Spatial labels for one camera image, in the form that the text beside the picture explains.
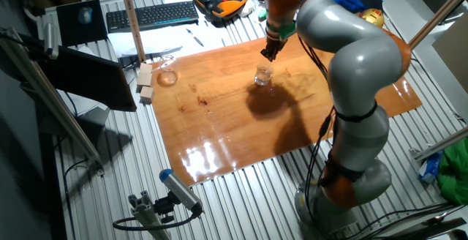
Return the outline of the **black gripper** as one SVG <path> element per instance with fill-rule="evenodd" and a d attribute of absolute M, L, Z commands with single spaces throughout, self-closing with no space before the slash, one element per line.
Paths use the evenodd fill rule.
<path fill-rule="evenodd" d="M 268 59 L 270 62 L 276 59 L 279 51 L 285 46 L 287 40 L 282 40 L 280 37 L 267 37 L 265 49 L 262 49 L 260 53 Z"/>

